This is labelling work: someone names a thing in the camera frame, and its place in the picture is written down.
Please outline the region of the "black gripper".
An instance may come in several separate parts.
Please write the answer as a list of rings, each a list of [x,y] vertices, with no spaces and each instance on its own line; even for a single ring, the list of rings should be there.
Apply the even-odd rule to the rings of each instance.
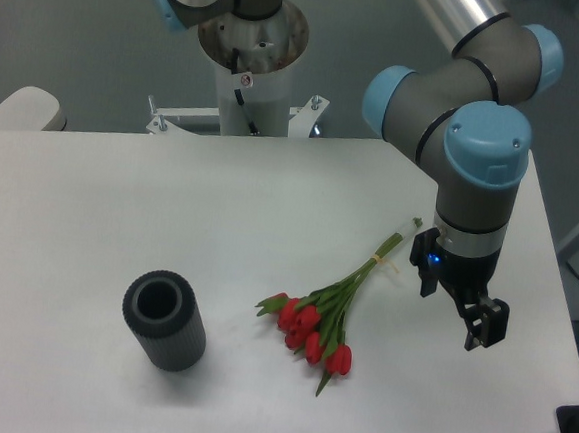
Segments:
[[[431,296],[440,285],[453,299],[467,329],[465,350],[491,347],[506,338],[510,308],[488,295],[500,250],[483,257],[467,257],[448,251],[439,243],[440,230],[417,234],[410,263],[418,269],[420,295]]]

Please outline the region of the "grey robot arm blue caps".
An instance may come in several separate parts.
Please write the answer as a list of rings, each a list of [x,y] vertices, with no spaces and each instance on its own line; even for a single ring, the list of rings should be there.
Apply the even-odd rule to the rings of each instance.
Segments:
[[[433,225],[411,249],[421,294],[443,288],[466,324],[466,348],[490,347],[505,337],[509,309],[488,283],[531,149],[517,106],[557,82],[563,51],[500,0],[416,1],[451,60],[428,74],[381,71],[364,92],[363,119],[437,183]],[[288,0],[154,2],[169,28],[198,30],[218,68],[221,132],[286,136],[288,71],[309,39],[301,11]]]

